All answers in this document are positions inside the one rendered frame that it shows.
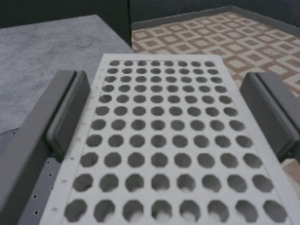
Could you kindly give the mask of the white well plate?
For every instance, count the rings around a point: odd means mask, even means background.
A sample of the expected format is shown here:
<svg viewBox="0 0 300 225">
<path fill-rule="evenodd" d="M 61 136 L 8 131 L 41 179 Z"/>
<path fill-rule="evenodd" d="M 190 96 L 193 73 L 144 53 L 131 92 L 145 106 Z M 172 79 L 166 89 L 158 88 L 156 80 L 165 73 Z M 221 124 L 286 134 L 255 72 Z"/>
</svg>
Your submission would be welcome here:
<svg viewBox="0 0 300 225">
<path fill-rule="evenodd" d="M 39 225 L 300 225 L 219 55 L 103 54 Z"/>
</svg>

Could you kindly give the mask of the grey perforated base plate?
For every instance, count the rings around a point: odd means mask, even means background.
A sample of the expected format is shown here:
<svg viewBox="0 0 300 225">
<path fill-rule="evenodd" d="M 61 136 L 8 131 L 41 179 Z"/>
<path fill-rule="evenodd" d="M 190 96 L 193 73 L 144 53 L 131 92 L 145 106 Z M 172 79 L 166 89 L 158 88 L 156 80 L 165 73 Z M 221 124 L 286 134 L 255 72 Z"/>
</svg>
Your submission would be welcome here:
<svg viewBox="0 0 300 225">
<path fill-rule="evenodd" d="M 19 128 L 0 133 L 0 157 L 8 147 Z M 61 165 L 62 163 L 58 163 L 55 158 L 47 159 L 18 225 L 40 224 Z"/>
</svg>

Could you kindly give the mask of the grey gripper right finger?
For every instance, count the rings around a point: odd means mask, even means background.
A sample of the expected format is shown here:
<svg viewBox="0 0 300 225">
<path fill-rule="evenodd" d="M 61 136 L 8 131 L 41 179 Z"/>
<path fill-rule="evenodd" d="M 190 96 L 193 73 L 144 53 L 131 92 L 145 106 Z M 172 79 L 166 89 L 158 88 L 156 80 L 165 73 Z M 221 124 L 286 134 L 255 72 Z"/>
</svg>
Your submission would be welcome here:
<svg viewBox="0 0 300 225">
<path fill-rule="evenodd" d="M 275 72 L 247 72 L 239 89 L 280 164 L 300 165 L 300 101 Z"/>
</svg>

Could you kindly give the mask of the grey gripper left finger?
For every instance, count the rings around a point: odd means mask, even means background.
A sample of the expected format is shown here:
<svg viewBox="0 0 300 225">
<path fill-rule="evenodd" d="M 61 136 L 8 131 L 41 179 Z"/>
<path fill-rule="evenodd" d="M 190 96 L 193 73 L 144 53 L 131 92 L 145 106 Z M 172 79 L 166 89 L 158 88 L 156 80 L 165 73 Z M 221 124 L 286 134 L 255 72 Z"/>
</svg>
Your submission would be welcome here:
<svg viewBox="0 0 300 225">
<path fill-rule="evenodd" d="M 0 225 L 18 225 L 48 158 L 62 163 L 90 84 L 84 70 L 59 70 L 0 157 Z"/>
</svg>

